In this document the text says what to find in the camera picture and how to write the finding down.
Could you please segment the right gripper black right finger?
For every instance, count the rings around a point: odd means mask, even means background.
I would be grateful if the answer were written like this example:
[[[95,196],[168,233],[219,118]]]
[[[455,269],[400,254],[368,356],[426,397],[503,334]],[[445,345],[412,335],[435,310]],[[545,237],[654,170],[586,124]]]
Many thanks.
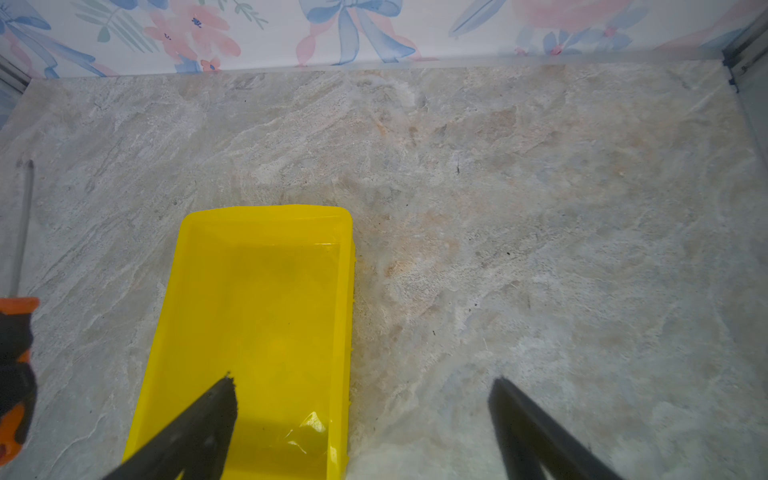
[[[510,380],[494,380],[488,408],[509,479],[620,479]]]

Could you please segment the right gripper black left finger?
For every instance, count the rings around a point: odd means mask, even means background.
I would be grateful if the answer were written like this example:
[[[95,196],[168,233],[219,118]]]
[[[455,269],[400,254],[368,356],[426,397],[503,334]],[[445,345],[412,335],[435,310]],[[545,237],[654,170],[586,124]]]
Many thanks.
[[[106,478],[219,479],[237,416],[235,383],[225,376]]]

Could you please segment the orange black handled screwdriver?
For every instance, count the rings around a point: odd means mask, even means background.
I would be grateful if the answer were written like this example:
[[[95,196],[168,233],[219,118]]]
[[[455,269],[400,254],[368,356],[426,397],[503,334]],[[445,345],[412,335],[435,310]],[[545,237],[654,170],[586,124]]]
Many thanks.
[[[9,295],[1,299],[1,464],[12,462],[28,438],[37,401],[37,380],[31,366],[32,316],[37,297],[19,295],[34,186],[34,162],[24,164],[20,225],[17,229]]]

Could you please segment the yellow plastic bin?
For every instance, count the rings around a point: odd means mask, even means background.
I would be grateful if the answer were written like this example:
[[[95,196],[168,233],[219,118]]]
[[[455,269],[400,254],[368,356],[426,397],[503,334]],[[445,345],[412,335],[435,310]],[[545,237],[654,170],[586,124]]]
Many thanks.
[[[216,381],[238,414],[227,479],[340,479],[348,462],[353,219],[245,206],[181,223],[126,444],[136,453]]]

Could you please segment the aluminium corner post left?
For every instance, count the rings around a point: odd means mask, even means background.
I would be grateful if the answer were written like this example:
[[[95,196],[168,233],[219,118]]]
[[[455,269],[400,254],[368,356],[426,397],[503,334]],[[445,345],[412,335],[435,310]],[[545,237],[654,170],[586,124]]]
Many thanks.
[[[0,59],[1,122],[4,123],[20,101],[31,78],[4,57]]]

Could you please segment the aluminium corner post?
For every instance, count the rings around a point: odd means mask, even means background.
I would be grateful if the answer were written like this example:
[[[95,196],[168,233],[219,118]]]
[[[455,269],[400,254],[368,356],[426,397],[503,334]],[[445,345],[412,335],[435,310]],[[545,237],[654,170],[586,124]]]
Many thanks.
[[[1,122],[4,123],[20,101],[31,78],[4,57],[0,59]]]
[[[767,11],[726,46],[722,51],[723,66],[729,74],[728,83],[740,91],[740,82],[744,80],[755,64],[767,55]]]

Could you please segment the aluminium corner post right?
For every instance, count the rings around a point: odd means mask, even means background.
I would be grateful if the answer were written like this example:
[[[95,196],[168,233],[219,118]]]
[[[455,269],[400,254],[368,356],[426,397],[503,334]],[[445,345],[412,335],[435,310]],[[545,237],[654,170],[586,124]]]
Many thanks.
[[[755,64],[767,55],[767,11],[726,46],[722,51],[723,66],[729,74],[728,83],[740,91],[740,82],[744,80]]]

